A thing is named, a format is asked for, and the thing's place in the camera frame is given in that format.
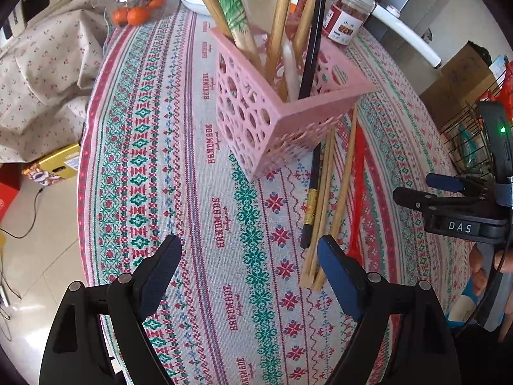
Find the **person right hand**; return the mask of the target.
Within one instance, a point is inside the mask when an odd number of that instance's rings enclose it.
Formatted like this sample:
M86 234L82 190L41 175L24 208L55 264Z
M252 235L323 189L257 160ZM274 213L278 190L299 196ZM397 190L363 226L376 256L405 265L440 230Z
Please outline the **person right hand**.
M493 258L493 265L496 270L502 274L512 274L512 250L507 252L499 251ZM484 294L485 288L489 284L489 276L484 270L485 261L478 244L475 244L469 254L469 266L471 269L472 293L477 297ZM498 333L498 342L504 342L512 326L512 291L509 291L508 301L504 304L504 316Z

